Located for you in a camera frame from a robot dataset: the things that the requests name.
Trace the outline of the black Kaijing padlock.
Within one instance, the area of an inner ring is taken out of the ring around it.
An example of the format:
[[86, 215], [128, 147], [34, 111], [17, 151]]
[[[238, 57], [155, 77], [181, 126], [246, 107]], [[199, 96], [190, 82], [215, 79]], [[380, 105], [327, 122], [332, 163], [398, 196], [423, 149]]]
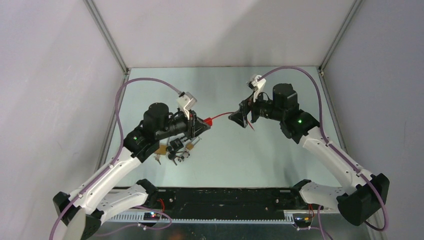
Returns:
[[183, 138], [176, 138], [169, 142], [169, 146], [173, 151], [178, 151], [185, 146], [185, 140]]

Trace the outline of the black-headed keys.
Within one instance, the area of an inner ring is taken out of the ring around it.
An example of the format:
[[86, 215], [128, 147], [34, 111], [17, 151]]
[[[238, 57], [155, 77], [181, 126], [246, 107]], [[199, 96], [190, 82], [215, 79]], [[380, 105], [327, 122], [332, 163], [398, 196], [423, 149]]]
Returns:
[[166, 151], [167, 151], [167, 157], [169, 160], [171, 160], [176, 166], [177, 166], [177, 162], [176, 162], [176, 158], [177, 158], [177, 152], [180, 150], [180, 147], [177, 148], [173, 148], [172, 146], [167, 146], [166, 147]]

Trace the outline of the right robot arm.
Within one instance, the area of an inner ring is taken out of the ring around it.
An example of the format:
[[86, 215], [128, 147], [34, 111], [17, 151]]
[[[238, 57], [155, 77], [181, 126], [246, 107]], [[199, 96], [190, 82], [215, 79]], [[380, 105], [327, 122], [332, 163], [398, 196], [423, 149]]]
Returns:
[[339, 187], [303, 180], [291, 194], [291, 204], [304, 209], [309, 204], [335, 209], [354, 226], [364, 224], [382, 208], [387, 200], [390, 181], [382, 173], [375, 175], [355, 162], [322, 133], [320, 123], [310, 113], [300, 109], [298, 94], [288, 83], [279, 83], [272, 89], [272, 98], [264, 99], [258, 87], [242, 100], [239, 109], [228, 118], [246, 128], [258, 118], [279, 122], [282, 133], [302, 146], [329, 170]]

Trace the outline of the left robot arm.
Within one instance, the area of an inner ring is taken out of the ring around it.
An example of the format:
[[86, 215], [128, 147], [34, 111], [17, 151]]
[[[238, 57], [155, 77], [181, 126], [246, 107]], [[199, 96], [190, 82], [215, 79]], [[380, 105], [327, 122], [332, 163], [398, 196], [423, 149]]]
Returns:
[[183, 134], [192, 140], [212, 126], [210, 118], [202, 119], [191, 109], [178, 107], [171, 113], [162, 102], [149, 106], [140, 123], [127, 135], [121, 135], [116, 155], [71, 193], [58, 192], [53, 204], [58, 214], [54, 223], [65, 224], [65, 236], [71, 240], [87, 240], [104, 222], [137, 206], [153, 208], [158, 202], [157, 188], [147, 179], [139, 180], [129, 193], [113, 197], [109, 192], [128, 173], [137, 168], [159, 148], [160, 142]]

